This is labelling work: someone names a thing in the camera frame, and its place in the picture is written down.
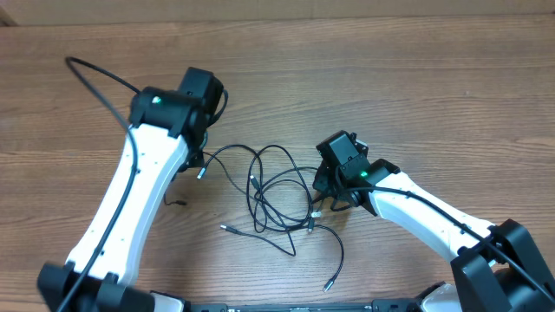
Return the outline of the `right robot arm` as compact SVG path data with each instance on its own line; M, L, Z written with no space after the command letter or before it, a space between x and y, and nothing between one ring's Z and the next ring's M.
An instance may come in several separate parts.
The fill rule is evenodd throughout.
M552 311L554 277L522 224L496 225L460 211L419 187L385 159L368 160L355 133L317 145L319 199L345 201L401 226L449 263L454 281L403 305L409 311Z

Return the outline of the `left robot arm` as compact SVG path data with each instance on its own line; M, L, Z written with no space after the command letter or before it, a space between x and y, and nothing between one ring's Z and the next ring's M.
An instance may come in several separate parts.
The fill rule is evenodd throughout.
M167 187L201 165L207 129L226 101L222 82L199 68L189 68L175 90L146 87L134 95L121 159L93 221L65 264L46 263L37 278L49 310L190 310L180 297L134 284Z

